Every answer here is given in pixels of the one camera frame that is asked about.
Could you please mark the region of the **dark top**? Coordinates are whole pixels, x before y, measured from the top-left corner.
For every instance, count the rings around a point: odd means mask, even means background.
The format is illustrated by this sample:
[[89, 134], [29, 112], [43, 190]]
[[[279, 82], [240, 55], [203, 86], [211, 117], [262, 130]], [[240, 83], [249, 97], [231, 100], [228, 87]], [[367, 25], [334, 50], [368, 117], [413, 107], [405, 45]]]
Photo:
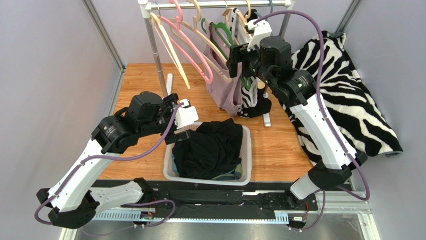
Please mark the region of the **dark top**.
[[[205, 23], [205, 27], [207, 30], [207, 37], [211, 41], [215, 41], [222, 48], [225, 54], [230, 54], [230, 48], [224, 45], [224, 42], [220, 39], [220, 37], [216, 34], [214, 28], [210, 26], [211, 20], [207, 20]], [[224, 74], [229, 77], [229, 70], [226, 66], [226, 63], [222, 63], [219, 59], [219, 56], [209, 47], [206, 46], [206, 49], [203, 53], [207, 56], [214, 64], [216, 64], [220, 70], [223, 70]], [[206, 84], [206, 89], [209, 92], [210, 96], [216, 103], [217, 107], [227, 112], [227, 114], [233, 118], [237, 116], [237, 106], [235, 100], [235, 92], [237, 87], [238, 78], [232, 78], [232, 82], [225, 82], [224, 79], [212, 70], [214, 80], [211, 84]]]

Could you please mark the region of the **black tank top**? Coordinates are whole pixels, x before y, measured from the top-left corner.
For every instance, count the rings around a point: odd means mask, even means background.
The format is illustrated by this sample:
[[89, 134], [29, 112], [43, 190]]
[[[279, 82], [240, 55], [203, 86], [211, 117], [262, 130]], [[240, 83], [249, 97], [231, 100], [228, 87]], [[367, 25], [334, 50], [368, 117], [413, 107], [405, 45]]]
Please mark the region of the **black tank top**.
[[242, 125], [233, 119], [204, 122], [172, 149], [180, 178], [213, 180], [241, 165]]

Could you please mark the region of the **cream plastic hanger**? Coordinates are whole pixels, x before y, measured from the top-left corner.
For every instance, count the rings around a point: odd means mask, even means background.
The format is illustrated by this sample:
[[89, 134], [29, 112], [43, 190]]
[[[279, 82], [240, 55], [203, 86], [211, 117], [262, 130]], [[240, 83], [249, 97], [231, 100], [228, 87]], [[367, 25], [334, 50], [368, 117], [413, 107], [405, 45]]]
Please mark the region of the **cream plastic hanger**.
[[191, 89], [191, 85], [189, 83], [188, 77], [186, 75], [186, 72], [182, 66], [182, 63], [176, 53], [175, 47], [177, 47], [179, 50], [183, 51], [183, 53], [185, 53], [185, 51], [179, 46], [177, 45], [177, 43], [170, 38], [170, 36], [168, 35], [165, 27], [162, 24], [161, 19], [154, 13], [150, 13], [150, 19], [152, 21], [152, 23], [155, 26], [155, 29], [157, 31], [157, 34], [160, 36], [160, 39], [165, 47], [165, 49], [167, 50], [169, 56], [171, 57], [174, 65], [176, 66], [177, 70], [179, 71], [182, 79], [185, 82], [185, 85], [187, 87], [188, 90]]

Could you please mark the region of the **green tank top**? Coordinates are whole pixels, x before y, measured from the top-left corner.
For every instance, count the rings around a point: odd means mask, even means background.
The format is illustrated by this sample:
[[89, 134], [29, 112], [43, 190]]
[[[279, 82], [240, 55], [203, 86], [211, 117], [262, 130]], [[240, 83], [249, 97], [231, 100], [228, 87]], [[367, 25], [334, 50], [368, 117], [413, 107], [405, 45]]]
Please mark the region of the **green tank top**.
[[241, 164], [237, 165], [234, 170], [229, 173], [221, 174], [217, 177], [214, 177], [214, 181], [235, 181], [240, 180], [243, 175], [243, 167]]

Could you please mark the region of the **blue tank top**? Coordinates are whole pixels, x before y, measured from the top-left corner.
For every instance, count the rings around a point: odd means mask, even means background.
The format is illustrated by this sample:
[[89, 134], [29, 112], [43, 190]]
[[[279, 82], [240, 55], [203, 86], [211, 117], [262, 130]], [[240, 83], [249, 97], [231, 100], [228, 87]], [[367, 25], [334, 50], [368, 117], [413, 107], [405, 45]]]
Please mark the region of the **blue tank top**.
[[180, 177], [180, 173], [179, 173], [177, 165], [176, 165], [176, 158], [173, 154], [170, 155], [170, 158], [169, 158], [169, 161], [168, 161], [167, 174], [168, 174], [168, 176], [173, 177], [173, 178], [179, 178]]

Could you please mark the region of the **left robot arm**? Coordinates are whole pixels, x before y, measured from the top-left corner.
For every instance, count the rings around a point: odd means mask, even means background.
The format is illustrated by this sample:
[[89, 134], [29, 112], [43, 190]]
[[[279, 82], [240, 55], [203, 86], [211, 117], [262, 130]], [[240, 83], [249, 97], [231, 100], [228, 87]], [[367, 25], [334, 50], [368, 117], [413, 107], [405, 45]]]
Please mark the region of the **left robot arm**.
[[128, 107], [101, 120], [73, 167], [52, 188], [41, 189], [37, 198], [41, 208], [50, 208], [48, 220], [34, 217], [44, 225], [79, 229], [97, 214], [118, 207], [148, 207], [154, 204], [154, 191], [143, 178], [110, 188], [95, 188], [94, 183], [113, 162], [130, 162], [124, 153], [139, 140], [160, 135], [156, 146], [174, 144], [189, 138], [179, 130], [199, 119], [188, 99], [173, 93], [161, 97], [144, 91], [134, 96]]

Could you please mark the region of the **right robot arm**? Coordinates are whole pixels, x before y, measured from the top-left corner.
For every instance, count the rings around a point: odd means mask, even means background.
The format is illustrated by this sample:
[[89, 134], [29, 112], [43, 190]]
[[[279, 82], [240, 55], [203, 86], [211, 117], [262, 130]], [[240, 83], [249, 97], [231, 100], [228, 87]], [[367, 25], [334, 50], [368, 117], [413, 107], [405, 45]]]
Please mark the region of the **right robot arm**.
[[231, 46], [226, 66], [231, 77], [241, 74], [264, 82], [300, 120], [320, 152], [321, 161], [286, 190], [289, 203], [296, 205], [317, 191], [341, 186], [367, 161], [366, 154], [345, 140], [330, 117], [313, 76], [293, 68], [291, 45], [282, 37], [266, 37], [254, 48]]

